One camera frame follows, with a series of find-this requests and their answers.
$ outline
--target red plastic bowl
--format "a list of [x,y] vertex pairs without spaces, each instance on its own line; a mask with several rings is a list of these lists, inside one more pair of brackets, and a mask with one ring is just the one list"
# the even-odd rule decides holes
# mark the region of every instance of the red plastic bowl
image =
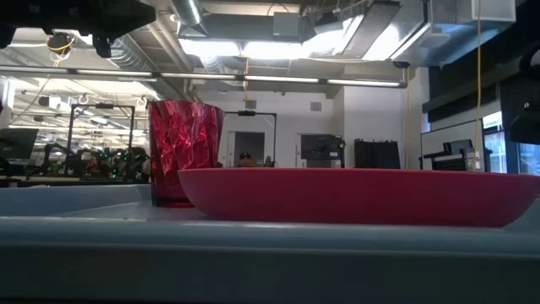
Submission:
[[214,168],[178,172],[220,220],[501,227],[540,192],[536,176],[376,169]]

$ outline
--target glass window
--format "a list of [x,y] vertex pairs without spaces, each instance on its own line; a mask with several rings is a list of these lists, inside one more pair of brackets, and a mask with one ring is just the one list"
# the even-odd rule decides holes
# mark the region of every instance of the glass window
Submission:
[[498,111],[483,118],[484,146],[491,150],[489,155],[490,172],[506,173],[505,132],[502,130],[502,112]]
[[540,176],[540,145],[520,144],[520,173]]
[[492,151],[489,156],[490,172],[506,173],[505,133],[500,131],[487,134],[484,136],[484,142],[486,149]]

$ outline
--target monitor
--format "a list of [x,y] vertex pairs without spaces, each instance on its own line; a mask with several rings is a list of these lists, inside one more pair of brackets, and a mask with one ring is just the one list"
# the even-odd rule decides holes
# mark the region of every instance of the monitor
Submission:
[[0,157],[5,160],[29,160],[37,129],[5,128],[0,130]]

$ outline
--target person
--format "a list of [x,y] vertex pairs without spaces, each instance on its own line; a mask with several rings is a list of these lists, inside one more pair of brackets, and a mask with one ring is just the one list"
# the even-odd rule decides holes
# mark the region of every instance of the person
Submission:
[[240,153],[240,164],[237,167],[251,167],[251,155],[247,152]]

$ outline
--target ceiling light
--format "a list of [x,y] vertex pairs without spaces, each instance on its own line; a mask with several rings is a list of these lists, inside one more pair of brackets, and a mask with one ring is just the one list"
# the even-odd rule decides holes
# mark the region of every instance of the ceiling light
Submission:
[[249,42],[242,55],[253,59],[298,59],[302,57],[302,45],[285,42]]
[[105,76],[122,76],[122,77],[151,77],[150,72],[134,72],[134,71],[110,71],[110,70],[90,70],[78,69],[77,73],[89,75],[105,75]]
[[256,76],[256,75],[246,75],[246,80],[248,80],[248,81],[295,82],[295,83],[306,83],[306,84],[316,84],[316,83],[319,82],[319,79],[300,78],[300,77]]
[[100,123],[100,124],[107,124],[107,123],[109,123],[106,119],[104,119],[104,118],[99,118],[99,117],[91,117],[91,118],[90,118],[90,121],[92,121],[92,122],[97,122],[97,123]]
[[386,60],[399,47],[399,31],[393,24],[388,25],[379,38],[375,40],[362,60]]
[[157,79],[136,79],[130,77],[118,77],[118,81],[156,82]]
[[233,41],[195,41],[179,39],[186,54],[199,57],[239,56],[240,48]]
[[165,78],[180,78],[180,79],[235,80],[234,75],[227,75],[227,74],[162,73],[161,76]]
[[398,88],[402,86],[399,82],[393,81],[372,81],[372,80],[348,80],[348,79],[329,79],[328,84],[340,84],[340,85],[355,85],[355,86],[372,86],[372,87],[386,87],[386,88]]
[[429,29],[431,28],[431,23],[428,23],[426,25],[424,25],[424,27],[422,27],[422,29],[420,29],[418,31],[418,33],[414,34],[413,37],[411,37],[411,39],[409,39],[407,42],[405,42],[404,45],[402,45],[400,48],[397,49],[396,52],[394,52],[391,56],[390,56],[390,59],[391,60],[395,60],[396,58],[398,58],[401,54],[403,54],[403,52],[405,52],[409,47],[411,47],[411,45],[416,41],[418,40],[426,31],[428,31]]
[[2,71],[18,73],[68,73],[68,70],[65,68],[38,68],[22,66],[2,66]]

